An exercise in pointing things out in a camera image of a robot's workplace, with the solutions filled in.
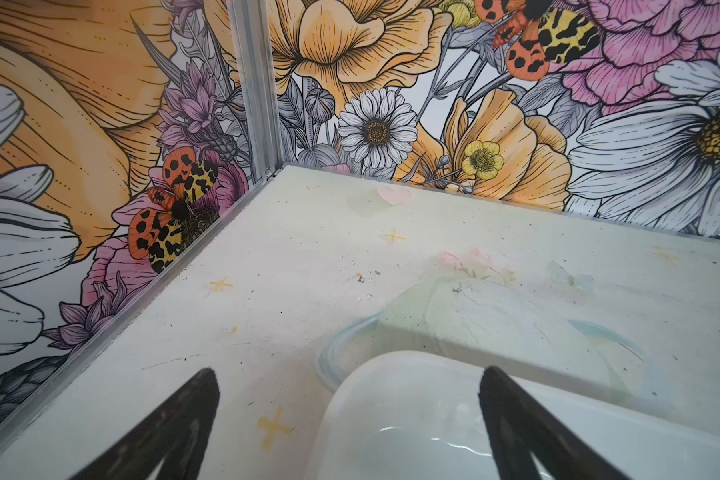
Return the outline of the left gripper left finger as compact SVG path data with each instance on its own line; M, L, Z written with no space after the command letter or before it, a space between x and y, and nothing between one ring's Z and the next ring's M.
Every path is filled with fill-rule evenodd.
M74 479L196 479L220 401L203 368Z

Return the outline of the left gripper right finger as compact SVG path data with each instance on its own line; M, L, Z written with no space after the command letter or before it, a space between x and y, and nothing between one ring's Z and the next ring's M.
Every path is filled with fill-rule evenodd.
M501 479L626 477L500 368L484 370L478 400Z

